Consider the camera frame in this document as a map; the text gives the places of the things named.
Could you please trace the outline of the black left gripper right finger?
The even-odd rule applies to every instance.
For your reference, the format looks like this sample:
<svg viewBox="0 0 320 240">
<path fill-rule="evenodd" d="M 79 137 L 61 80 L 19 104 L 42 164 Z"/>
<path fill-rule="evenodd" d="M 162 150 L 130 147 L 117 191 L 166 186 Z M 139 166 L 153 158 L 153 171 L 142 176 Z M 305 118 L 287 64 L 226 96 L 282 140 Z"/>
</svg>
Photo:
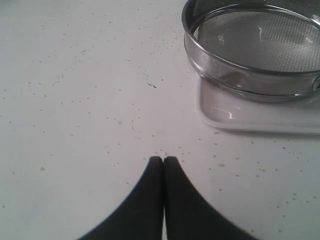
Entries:
<svg viewBox="0 0 320 240">
<path fill-rule="evenodd" d="M 197 191 L 178 159 L 163 161 L 164 208 L 169 240 L 254 240 L 216 211 Z"/>
</svg>

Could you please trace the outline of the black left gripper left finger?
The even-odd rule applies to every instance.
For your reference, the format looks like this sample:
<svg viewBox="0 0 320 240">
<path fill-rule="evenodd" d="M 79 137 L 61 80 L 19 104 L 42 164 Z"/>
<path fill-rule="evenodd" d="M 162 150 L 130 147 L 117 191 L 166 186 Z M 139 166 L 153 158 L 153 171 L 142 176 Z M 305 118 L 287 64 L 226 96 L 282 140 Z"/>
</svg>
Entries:
<svg viewBox="0 0 320 240">
<path fill-rule="evenodd" d="M 161 240 L 163 160 L 149 158 L 139 181 L 117 209 L 81 240 Z"/>
</svg>

